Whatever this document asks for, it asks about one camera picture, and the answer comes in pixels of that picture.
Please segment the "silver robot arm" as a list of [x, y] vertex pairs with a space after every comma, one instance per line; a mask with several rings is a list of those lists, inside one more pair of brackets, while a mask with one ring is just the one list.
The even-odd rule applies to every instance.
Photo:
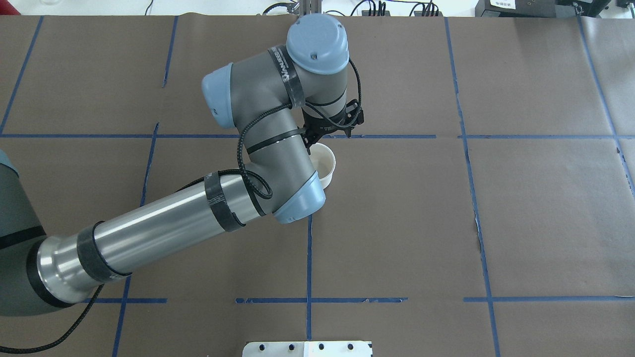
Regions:
[[2, 316], [71, 307], [141, 266], [268, 214], [287, 224], [317, 212], [326, 196], [309, 149], [356, 125], [361, 101], [346, 102], [351, 64], [347, 32], [336, 17], [300, 17], [283, 45], [202, 79], [214, 120], [240, 133], [236, 169], [207, 174], [69, 237], [45, 233], [2, 152]]

